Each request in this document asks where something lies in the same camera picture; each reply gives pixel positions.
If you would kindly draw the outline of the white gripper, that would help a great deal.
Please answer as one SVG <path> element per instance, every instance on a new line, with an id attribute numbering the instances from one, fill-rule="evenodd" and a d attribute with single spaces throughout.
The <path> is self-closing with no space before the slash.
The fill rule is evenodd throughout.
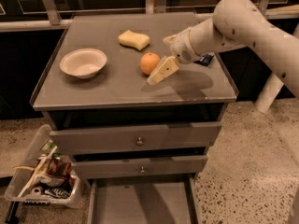
<path id="1" fill-rule="evenodd" d="M 197 55 L 192 48 L 190 31 L 191 28 L 188 27 L 176 35 L 170 35 L 163 39 L 164 44 L 170 47 L 173 56 L 163 57 L 158 62 L 156 68 L 148 77 L 148 83 L 150 85 L 158 84 L 177 72 L 179 63 L 188 64 L 200 60 L 200 56 Z"/>

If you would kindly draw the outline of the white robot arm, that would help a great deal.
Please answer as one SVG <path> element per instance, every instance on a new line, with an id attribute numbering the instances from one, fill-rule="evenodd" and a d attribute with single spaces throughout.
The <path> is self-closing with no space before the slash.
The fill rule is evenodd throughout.
<path id="1" fill-rule="evenodd" d="M 210 19 L 166 37 L 164 43 L 171 55 L 151 72 L 150 85 L 171 76 L 180 64 L 244 45 L 299 97 L 299 39 L 272 25 L 250 0 L 220 0 Z"/>

